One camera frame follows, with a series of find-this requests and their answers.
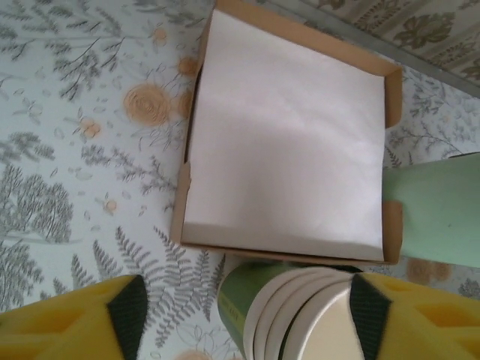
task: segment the table surface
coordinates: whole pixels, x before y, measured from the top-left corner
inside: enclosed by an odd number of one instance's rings
[[[150,302],[139,359],[239,358],[215,302],[233,260],[168,240],[211,3],[0,4],[0,311],[141,274]],[[385,165],[478,151],[479,126],[479,99],[405,68]],[[476,268],[402,259],[367,269],[480,299]]]

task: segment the white paper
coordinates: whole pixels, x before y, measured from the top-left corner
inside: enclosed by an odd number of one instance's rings
[[[384,91],[381,76],[214,11],[185,238],[382,260]]]

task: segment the cardboard box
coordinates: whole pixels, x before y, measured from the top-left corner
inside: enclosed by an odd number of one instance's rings
[[[239,0],[218,0],[215,9],[252,26],[255,26],[264,32],[268,32],[294,44],[298,44],[319,53],[323,53],[370,74],[384,77],[385,126],[388,128],[400,121],[402,105],[401,67],[382,60],[381,58],[378,58],[363,49],[359,49],[356,46],[344,43],[343,41],[329,37],[328,35],[322,34],[316,30],[307,28],[301,24],[292,22],[286,18],[264,10],[261,7],[246,4]],[[202,246],[199,244],[194,244],[192,241],[189,241],[189,239],[182,236],[188,190],[192,181],[190,171],[191,167],[189,163],[189,144],[191,140],[192,121],[194,118],[193,114],[195,109],[195,100],[197,98],[198,80],[201,78],[201,69],[206,55],[206,47],[209,39],[209,24],[210,22],[208,22],[208,25],[205,27],[205,31],[203,32],[200,41],[196,91],[194,93],[190,108],[190,127],[184,144],[184,163],[181,165],[181,169],[178,174],[178,189],[175,198],[175,208],[173,211],[172,227],[170,232],[171,239],[175,243],[194,248],[207,248],[210,250],[225,251],[232,254],[264,257],[276,260],[325,264],[371,263],[371,261],[354,259],[338,259],[290,253],[275,253],[271,251],[245,250],[223,246]],[[222,229],[204,227],[199,229],[199,231],[210,233],[212,231],[222,231]],[[385,263],[396,263],[400,256],[402,242],[402,211],[400,203],[384,202],[382,204],[382,231],[383,257]]]

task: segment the leaf pattern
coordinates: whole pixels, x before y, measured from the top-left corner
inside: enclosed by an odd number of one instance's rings
[[[279,9],[276,0],[257,2]],[[391,29],[391,42],[478,83],[479,35],[452,37],[463,25],[473,29],[476,0],[413,12],[417,1],[302,2],[314,5],[312,14],[319,6],[352,14],[347,21],[380,37]],[[199,37],[212,6],[0,1],[0,311],[141,274],[148,318],[139,359],[241,358],[216,311],[232,260],[180,247],[168,233]],[[294,18],[349,41],[330,22]],[[479,117],[478,98],[405,67],[403,118],[386,132],[384,165],[479,151]],[[409,263],[366,269],[405,278]],[[442,288],[479,298],[475,269],[439,269],[431,270],[431,286],[447,277]]]

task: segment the mint green cup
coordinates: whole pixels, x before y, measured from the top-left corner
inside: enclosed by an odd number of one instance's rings
[[[245,356],[243,343],[245,319],[259,291],[276,276],[304,266],[285,263],[247,262],[230,272],[220,286],[218,311],[220,318]]]

